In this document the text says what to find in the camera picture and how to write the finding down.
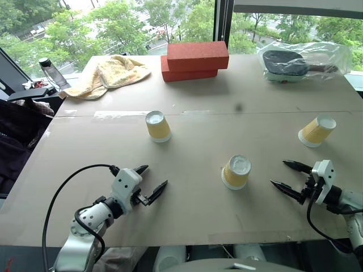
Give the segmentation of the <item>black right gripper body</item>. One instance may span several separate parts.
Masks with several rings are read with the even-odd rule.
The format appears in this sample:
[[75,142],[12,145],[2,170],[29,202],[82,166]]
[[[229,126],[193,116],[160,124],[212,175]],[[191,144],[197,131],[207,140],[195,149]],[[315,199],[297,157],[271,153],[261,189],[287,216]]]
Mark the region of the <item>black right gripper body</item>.
[[317,180],[312,174],[306,179],[305,186],[301,191],[301,196],[299,198],[299,204],[303,205],[305,200],[310,199],[315,202],[322,192],[322,187],[324,185],[324,178],[318,176]]

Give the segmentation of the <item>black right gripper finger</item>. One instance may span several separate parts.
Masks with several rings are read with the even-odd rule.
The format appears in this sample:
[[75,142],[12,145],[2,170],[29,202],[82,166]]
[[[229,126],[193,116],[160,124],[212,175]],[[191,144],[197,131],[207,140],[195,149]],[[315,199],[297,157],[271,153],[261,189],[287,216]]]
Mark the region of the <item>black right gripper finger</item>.
[[283,160],[282,161],[286,166],[288,166],[289,168],[298,171],[298,172],[302,172],[305,174],[310,174],[312,171],[312,167],[306,164],[303,164],[301,162],[298,161],[294,161],[294,160]]
[[295,199],[297,202],[300,201],[301,193],[298,191],[295,191],[289,185],[284,184],[282,182],[275,181],[275,180],[270,180],[270,182],[272,183],[272,185],[274,185],[278,190],[283,192],[285,195]]

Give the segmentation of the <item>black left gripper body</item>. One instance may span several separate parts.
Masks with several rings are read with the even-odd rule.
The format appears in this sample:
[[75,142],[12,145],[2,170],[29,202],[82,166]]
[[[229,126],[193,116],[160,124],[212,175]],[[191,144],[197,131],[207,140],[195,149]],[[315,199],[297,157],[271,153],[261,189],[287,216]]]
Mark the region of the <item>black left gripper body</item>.
[[148,206],[150,204],[150,200],[147,196],[142,195],[140,190],[137,190],[132,194],[130,201],[132,206],[137,206],[139,204]]

